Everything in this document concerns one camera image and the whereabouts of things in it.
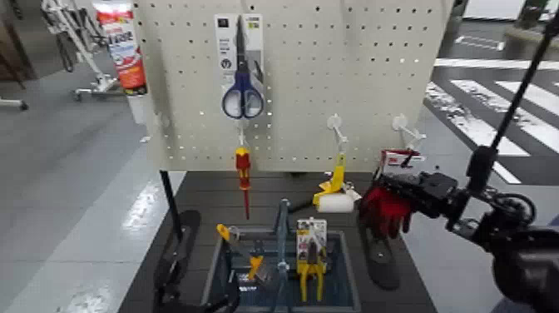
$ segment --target red screwdriver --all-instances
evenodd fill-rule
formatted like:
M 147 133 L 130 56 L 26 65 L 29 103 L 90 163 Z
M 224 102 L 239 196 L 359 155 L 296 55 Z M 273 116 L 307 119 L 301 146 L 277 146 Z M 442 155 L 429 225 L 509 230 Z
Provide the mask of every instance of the red screwdriver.
M 245 194 L 245 214 L 246 219 L 250 219 L 249 214 L 249 189 L 250 189 L 250 180 L 249 180 L 249 169 L 250 169 L 250 159 L 249 159 L 249 149 L 246 147 L 238 147 L 235 150 L 236 156 L 236 168 L 239 172 L 239 188 Z

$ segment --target pliers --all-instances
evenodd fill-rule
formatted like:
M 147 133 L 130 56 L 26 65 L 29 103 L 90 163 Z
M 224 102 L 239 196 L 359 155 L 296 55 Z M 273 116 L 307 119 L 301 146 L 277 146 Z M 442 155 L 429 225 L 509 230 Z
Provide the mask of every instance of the pliers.
M 322 290 L 324 288 L 324 264 L 319 257 L 318 247 L 314 241 L 309 244 L 309 257 L 307 264 L 303 265 L 300 277 L 301 286 L 301 300 L 307 301 L 307 278 L 315 274 L 318 280 L 318 287 L 316 291 L 316 300 L 322 301 Z

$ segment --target scissors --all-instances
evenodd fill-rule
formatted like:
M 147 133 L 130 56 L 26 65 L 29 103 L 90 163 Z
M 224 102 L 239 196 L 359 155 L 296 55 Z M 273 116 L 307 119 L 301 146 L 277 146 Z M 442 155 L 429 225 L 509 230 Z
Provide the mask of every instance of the scissors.
M 234 119 L 257 117 L 264 110 L 264 99 L 250 82 L 249 64 L 245 58 L 245 36 L 242 16 L 237 22 L 237 70 L 235 84 L 225 93 L 221 106 L 228 117 Z

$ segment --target pegboard hook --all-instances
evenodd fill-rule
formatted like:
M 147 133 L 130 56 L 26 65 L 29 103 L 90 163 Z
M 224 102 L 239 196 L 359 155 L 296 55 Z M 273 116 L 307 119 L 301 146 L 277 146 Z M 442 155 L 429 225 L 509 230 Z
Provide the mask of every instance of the pegboard hook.
M 235 120 L 237 133 L 239 134 L 239 144 L 241 147 L 246 146 L 245 129 L 249 126 L 249 121 L 245 119 Z
M 418 148 L 421 144 L 421 141 L 425 138 L 427 138 L 427 135 L 420 133 L 417 129 L 413 129 L 413 131 L 411 131 L 408 128 L 408 119 L 406 118 L 405 115 L 400 114 L 397 117 L 394 117 L 394 119 L 392 120 L 392 128 L 398 132 L 406 132 L 407 134 L 409 134 L 413 139 L 408 142 L 408 144 L 406 145 L 406 147 L 408 149 L 411 150 L 415 150 L 416 148 Z
M 342 126 L 342 117 L 340 117 L 338 113 L 335 113 L 333 116 L 328 118 L 326 125 L 329 129 L 334 130 L 336 143 L 338 144 L 338 152 L 345 154 L 346 146 L 349 140 L 346 136 L 342 135 L 342 132 L 339 130 Z

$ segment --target pegboard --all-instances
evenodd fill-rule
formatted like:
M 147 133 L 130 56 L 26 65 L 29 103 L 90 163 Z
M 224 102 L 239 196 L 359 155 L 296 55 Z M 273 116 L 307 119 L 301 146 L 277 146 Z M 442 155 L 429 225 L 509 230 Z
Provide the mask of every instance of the pegboard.
M 253 168 L 331 171 L 329 116 L 343 118 L 348 171 L 372 171 L 417 120 L 453 0 L 135 0 L 161 169 L 234 170 L 237 132 L 221 111 L 214 15 L 263 15 L 265 112 L 245 131 Z

